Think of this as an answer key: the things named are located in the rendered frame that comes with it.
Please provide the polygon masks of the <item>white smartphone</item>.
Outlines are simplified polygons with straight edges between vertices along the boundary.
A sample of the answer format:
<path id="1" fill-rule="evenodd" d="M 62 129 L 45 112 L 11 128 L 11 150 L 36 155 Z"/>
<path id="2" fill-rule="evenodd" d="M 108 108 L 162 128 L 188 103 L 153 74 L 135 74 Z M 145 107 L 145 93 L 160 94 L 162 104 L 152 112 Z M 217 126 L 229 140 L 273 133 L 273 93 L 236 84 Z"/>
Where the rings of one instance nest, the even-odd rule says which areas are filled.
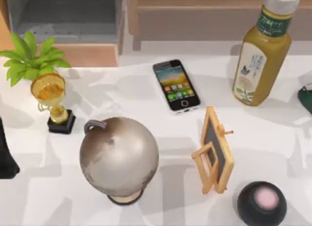
<path id="1" fill-rule="evenodd" d="M 156 63 L 153 72 L 173 113 L 188 112 L 200 106 L 199 96 L 180 60 Z"/>

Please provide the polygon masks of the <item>silver grey globe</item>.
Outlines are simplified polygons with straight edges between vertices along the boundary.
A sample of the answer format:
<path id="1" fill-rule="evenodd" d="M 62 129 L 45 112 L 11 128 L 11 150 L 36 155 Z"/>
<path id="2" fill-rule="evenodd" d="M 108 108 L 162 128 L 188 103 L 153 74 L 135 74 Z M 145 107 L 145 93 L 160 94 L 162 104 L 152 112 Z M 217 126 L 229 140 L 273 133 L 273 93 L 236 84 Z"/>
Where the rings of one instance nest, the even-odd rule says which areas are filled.
<path id="1" fill-rule="evenodd" d="M 80 146 L 86 180 L 116 205 L 135 203 L 159 165 L 156 139 L 140 122 L 127 117 L 89 120 Z"/>

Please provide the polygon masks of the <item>wooden framed blackboard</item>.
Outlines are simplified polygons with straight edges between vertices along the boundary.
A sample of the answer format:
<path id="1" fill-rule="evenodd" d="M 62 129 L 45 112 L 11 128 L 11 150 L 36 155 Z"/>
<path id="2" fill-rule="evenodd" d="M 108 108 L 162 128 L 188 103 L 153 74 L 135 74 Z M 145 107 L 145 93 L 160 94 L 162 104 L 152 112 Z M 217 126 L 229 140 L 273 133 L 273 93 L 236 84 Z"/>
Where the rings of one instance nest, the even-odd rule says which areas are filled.
<path id="1" fill-rule="evenodd" d="M 207 194 L 212 187 L 222 194 L 234 167 L 234 158 L 225 135 L 226 131 L 219 122 L 214 107 L 206 108 L 201 134 L 201 148 L 192 153 L 201 182 L 202 193 Z"/>

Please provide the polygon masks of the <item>pale wooden shelf unit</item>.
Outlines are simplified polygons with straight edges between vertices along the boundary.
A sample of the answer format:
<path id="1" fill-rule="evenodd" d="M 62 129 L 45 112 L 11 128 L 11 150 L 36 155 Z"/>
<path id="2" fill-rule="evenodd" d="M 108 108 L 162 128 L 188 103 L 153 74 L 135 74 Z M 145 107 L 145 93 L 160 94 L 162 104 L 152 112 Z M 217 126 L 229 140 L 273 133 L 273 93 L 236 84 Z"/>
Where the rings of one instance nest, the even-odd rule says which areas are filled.
<path id="1" fill-rule="evenodd" d="M 133 49 L 143 41 L 241 41 L 263 0 L 126 0 Z"/>

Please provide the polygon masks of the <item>gold trophy on black base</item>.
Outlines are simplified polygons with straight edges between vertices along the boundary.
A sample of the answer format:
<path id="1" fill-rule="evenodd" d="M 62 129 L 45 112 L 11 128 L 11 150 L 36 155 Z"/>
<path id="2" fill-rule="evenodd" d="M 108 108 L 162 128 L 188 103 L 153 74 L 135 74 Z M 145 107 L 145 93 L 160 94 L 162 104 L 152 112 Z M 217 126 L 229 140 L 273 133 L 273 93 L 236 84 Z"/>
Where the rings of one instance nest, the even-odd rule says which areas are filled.
<path id="1" fill-rule="evenodd" d="M 62 105 L 66 94 L 64 78 L 56 73 L 40 75 L 32 82 L 30 91 L 38 102 L 38 110 L 49 111 L 49 132 L 70 134 L 76 117 L 71 109 Z"/>

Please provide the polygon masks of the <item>green bottle with grey cap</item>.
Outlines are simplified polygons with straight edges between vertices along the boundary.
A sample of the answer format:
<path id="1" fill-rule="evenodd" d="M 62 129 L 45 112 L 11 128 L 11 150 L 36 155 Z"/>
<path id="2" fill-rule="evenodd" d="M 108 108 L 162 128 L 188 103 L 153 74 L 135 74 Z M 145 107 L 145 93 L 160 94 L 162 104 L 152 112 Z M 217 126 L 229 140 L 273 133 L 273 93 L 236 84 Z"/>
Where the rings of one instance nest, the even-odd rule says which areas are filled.
<path id="1" fill-rule="evenodd" d="M 233 94 L 258 106 L 270 94 L 292 43 L 288 28 L 300 0 L 263 0 L 257 23 L 244 36 Z"/>

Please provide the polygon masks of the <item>pale wooden pulled-out drawer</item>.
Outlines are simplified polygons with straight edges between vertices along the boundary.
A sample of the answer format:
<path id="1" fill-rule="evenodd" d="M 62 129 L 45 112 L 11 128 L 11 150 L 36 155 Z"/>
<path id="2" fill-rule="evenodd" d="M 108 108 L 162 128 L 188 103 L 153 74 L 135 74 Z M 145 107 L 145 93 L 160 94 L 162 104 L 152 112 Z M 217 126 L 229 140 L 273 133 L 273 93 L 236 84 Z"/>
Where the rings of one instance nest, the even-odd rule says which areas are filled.
<path id="1" fill-rule="evenodd" d="M 122 52 L 123 0 L 0 0 L 0 50 L 12 50 L 11 32 L 32 32 L 74 67 L 116 67 Z"/>

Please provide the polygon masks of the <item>green leafy plant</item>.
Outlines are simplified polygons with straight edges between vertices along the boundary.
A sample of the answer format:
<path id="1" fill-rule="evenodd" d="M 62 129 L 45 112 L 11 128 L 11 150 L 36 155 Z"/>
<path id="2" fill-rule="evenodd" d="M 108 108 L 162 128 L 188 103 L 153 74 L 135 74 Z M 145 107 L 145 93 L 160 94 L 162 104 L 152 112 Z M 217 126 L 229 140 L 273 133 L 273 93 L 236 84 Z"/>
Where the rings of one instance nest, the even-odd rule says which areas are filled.
<path id="1" fill-rule="evenodd" d="M 14 50 L 0 51 L 0 57 L 8 60 L 3 64 L 7 67 L 6 80 L 10 86 L 15 86 L 20 80 L 34 81 L 38 76 L 47 73 L 57 73 L 57 68 L 71 68 L 71 64 L 64 60 L 65 52 L 53 46 L 55 38 L 50 37 L 43 41 L 39 53 L 37 40 L 30 31 L 25 37 L 10 33 Z"/>

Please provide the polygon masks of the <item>black round pink-topped object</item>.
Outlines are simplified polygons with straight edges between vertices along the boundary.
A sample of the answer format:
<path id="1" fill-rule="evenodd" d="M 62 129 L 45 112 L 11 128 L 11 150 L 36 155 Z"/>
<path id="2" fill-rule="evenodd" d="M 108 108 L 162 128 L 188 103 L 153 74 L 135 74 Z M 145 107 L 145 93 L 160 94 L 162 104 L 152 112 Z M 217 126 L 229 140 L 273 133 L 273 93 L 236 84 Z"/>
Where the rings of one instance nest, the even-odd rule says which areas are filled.
<path id="1" fill-rule="evenodd" d="M 287 201 L 274 184 L 255 181 L 238 195 L 237 213 L 247 226 L 279 226 L 287 213 Z"/>

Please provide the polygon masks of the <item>dark green object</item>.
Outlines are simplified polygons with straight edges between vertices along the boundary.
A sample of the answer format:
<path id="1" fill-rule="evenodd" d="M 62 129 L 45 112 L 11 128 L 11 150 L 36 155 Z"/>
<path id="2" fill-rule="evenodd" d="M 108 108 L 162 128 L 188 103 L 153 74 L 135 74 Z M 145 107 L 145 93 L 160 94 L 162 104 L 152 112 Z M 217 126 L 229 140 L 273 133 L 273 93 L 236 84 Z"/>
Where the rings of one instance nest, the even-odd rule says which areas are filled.
<path id="1" fill-rule="evenodd" d="M 312 115 L 312 83 L 304 85 L 297 93 L 301 105 Z"/>

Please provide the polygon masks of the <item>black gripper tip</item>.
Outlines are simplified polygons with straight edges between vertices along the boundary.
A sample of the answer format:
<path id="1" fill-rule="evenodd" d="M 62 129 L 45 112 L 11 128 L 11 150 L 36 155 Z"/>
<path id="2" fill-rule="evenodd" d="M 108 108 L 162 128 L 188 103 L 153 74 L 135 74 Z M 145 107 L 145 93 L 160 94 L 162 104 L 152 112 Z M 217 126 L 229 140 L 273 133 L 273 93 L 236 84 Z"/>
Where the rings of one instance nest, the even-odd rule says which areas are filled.
<path id="1" fill-rule="evenodd" d="M 8 148 L 2 118 L 0 117 L 0 180 L 13 179 L 20 168 Z"/>

